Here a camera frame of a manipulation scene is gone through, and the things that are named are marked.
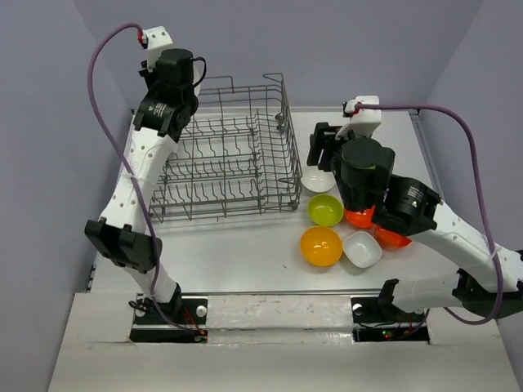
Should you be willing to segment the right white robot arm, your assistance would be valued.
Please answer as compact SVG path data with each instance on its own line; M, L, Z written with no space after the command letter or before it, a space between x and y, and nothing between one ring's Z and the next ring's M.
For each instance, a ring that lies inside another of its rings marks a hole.
M461 307L476 316L504 319L522 311L522 253L490 244L433 189L393 174L395 152L372 138L319 122L306 163L333 174L348 211L372 209L372 222L421 243L454 263L455 273L408 281L388 279L376 300L386 320L429 308Z

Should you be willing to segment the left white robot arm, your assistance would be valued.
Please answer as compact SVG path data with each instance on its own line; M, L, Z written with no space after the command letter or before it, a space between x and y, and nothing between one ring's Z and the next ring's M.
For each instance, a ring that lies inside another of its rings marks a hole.
M141 71L149 90L136 110L126 166L97 220L84 233L96 250L138 283L162 322L181 312L181 288L159 263L162 242L149 234L149 204L168 156L198 108L191 51L167 49L154 70Z

